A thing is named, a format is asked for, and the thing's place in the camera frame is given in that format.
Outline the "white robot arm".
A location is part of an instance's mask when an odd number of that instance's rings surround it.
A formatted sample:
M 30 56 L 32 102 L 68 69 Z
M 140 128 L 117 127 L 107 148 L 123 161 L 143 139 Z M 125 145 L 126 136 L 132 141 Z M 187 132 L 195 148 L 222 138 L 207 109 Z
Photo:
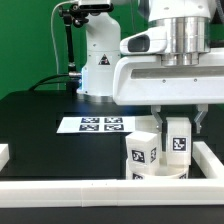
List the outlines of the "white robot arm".
M 197 107 L 224 103 L 224 47 L 212 47 L 209 25 L 220 0 L 138 0 L 149 28 L 125 39 L 119 24 L 98 11 L 88 18 L 87 63 L 80 92 L 118 105 Z

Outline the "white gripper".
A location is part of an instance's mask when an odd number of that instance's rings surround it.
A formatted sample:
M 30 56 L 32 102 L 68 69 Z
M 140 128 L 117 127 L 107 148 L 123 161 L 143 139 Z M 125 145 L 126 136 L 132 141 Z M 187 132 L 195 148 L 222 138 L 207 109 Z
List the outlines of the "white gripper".
M 202 54 L 195 66 L 164 67 L 158 55 L 124 57 L 115 68 L 113 99 L 118 105 L 152 105 L 159 132 L 160 105 L 198 104 L 194 122 L 199 134 L 207 104 L 224 103 L 224 48 Z

